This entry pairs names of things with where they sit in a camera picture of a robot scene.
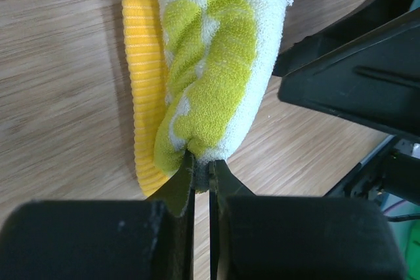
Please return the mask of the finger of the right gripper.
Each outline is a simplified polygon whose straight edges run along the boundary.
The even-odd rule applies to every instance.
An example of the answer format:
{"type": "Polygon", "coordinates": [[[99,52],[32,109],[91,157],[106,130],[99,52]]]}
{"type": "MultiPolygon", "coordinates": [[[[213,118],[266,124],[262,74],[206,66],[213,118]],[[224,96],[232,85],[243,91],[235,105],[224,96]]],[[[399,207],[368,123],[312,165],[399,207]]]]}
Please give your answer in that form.
{"type": "Polygon", "coordinates": [[[414,0],[365,0],[351,13],[279,53],[272,74],[283,77],[410,11],[414,0]]]}

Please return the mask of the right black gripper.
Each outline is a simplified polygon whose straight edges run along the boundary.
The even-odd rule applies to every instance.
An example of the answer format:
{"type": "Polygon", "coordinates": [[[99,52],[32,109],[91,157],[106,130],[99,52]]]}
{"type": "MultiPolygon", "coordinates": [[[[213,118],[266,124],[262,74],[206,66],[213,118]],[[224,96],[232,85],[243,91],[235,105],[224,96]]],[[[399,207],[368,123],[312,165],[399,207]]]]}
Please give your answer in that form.
{"type": "Polygon", "coordinates": [[[419,10],[413,10],[291,72],[282,102],[397,136],[386,137],[327,193],[419,204],[419,10]]]}

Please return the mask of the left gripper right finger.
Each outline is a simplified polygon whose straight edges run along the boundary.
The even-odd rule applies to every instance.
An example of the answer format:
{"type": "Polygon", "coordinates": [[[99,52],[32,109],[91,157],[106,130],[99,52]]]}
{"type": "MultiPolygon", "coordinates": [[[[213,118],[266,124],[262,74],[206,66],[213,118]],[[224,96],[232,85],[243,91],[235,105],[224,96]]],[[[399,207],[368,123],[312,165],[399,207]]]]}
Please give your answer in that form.
{"type": "Polygon", "coordinates": [[[209,165],[212,279],[404,279],[375,203],[255,195],[226,162],[209,165]]]}

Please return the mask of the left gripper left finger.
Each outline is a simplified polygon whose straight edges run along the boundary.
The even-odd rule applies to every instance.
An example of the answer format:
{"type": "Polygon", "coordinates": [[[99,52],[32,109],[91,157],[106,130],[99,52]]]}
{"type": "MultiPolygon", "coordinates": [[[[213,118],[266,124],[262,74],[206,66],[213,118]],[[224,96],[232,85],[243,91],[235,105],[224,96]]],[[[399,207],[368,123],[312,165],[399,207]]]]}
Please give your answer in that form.
{"type": "Polygon", "coordinates": [[[143,201],[30,201],[1,228],[2,279],[191,279],[195,160],[143,201]]]}

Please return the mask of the yellow green crocodile towel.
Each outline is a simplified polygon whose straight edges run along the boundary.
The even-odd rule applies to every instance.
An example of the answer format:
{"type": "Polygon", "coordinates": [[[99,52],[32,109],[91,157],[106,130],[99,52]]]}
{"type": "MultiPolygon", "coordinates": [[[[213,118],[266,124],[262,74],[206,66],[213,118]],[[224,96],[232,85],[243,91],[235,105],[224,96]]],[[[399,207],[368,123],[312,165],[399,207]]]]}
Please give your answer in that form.
{"type": "Polygon", "coordinates": [[[122,0],[135,171],[155,193],[192,153],[228,159],[255,119],[293,0],[122,0]]]}

